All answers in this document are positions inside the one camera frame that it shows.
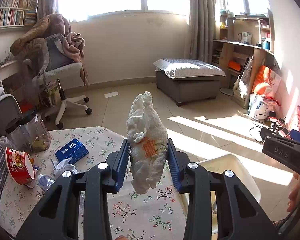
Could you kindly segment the person's hand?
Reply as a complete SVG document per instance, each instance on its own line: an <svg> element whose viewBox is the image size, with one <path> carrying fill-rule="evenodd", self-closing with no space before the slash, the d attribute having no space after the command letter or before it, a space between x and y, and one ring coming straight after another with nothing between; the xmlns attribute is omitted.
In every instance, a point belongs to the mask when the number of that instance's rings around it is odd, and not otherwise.
<svg viewBox="0 0 300 240"><path fill-rule="evenodd" d="M300 175L294 173L293 177L296 181L296 185L288 196L287 212L292 212L300 202Z"/></svg>

